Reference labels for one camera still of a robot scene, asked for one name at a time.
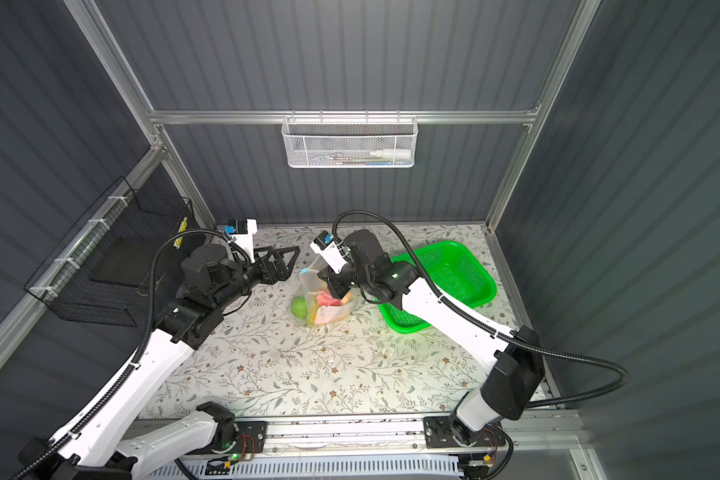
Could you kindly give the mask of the red toy fruit front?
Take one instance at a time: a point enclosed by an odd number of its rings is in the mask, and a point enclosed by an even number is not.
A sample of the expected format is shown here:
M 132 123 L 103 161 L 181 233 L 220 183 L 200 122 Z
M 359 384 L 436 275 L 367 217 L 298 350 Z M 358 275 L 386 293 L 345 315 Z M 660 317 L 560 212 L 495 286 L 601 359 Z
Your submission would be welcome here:
M 319 307 L 335 307 L 345 304 L 343 299 L 335 299 L 327 290 L 320 291 L 316 295 L 316 301 Z

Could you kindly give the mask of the clear zip top bag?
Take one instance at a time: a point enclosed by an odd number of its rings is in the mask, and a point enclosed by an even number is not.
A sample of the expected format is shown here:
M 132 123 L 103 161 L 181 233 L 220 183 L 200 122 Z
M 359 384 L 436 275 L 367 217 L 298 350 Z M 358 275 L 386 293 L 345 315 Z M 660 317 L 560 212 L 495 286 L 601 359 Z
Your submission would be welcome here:
M 328 284 L 318 273 L 327 263 L 317 255 L 298 273 L 299 289 L 291 302 L 291 313 L 308 326 L 322 327 L 348 317 L 358 304 L 359 292 L 351 289 L 341 299 L 330 294 Z

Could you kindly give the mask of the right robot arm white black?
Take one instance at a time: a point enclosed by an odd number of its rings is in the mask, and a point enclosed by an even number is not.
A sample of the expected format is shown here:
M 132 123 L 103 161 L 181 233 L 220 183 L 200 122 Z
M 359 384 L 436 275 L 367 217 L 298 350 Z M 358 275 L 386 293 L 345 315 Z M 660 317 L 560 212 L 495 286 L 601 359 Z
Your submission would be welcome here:
M 334 298 L 357 287 L 376 303 L 421 318 L 483 368 L 483 384 L 465 394 L 449 416 L 459 444 L 473 444 L 494 422 L 520 418 L 545 376 L 541 355 L 528 349 L 540 345 L 533 330 L 514 331 L 474 311 L 428 279 L 420 261 L 392 261 L 367 229 L 344 240 L 323 231 L 311 248 L 327 263 L 319 277 Z

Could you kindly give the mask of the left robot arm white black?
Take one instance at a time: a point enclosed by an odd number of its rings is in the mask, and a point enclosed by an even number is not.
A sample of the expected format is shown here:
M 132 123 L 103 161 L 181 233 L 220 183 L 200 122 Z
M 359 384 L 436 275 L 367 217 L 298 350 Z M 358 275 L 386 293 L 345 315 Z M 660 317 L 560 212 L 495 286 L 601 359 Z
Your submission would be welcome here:
M 146 331 L 131 357 L 72 420 L 49 439 L 24 447 L 16 478 L 141 479 L 197 449 L 227 454 L 247 447 L 234 413 L 213 401 L 143 440 L 124 435 L 164 381 L 223 321 L 225 309 L 259 285 L 288 280 L 299 254 L 297 246 L 246 250 L 236 242 L 196 248 L 181 263 L 184 280 L 176 298 L 149 307 Z

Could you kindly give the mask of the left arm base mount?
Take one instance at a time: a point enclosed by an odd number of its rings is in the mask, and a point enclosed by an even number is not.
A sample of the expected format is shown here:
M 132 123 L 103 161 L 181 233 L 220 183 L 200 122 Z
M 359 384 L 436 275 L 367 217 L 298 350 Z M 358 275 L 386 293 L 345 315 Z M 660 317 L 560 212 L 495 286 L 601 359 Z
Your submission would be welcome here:
M 188 455 L 259 454 L 263 451 L 267 429 L 268 423 L 264 421 L 223 423 L 207 444 L 200 445 L 199 441 L 192 440 L 190 445 L 195 449 L 190 450 Z

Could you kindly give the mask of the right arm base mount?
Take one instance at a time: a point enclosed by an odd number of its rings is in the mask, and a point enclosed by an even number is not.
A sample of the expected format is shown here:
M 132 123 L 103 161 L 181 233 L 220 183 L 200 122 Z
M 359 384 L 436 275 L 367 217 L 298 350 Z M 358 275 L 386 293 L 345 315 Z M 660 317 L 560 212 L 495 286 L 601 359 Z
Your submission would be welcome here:
M 504 447 L 506 439 L 495 425 L 486 424 L 480 430 L 471 430 L 452 415 L 432 415 L 422 419 L 425 444 L 430 449 Z

